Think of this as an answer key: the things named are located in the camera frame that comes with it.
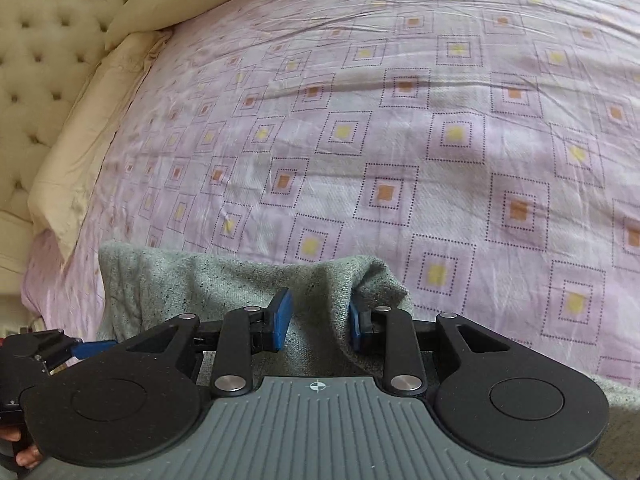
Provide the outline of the left hand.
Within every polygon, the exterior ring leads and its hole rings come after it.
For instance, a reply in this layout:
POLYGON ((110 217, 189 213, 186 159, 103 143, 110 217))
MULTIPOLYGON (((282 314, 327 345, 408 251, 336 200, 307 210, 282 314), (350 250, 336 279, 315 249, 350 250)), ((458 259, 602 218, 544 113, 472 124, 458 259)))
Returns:
MULTIPOLYGON (((0 429, 0 437, 2 440, 11 443, 20 443, 22 438, 21 430, 18 427, 2 426, 0 429)), ((14 458, 14 462, 17 466, 26 469, 34 469, 42 462, 42 460, 43 456, 40 449, 34 444, 29 445, 28 448, 23 448, 15 455, 14 458)))

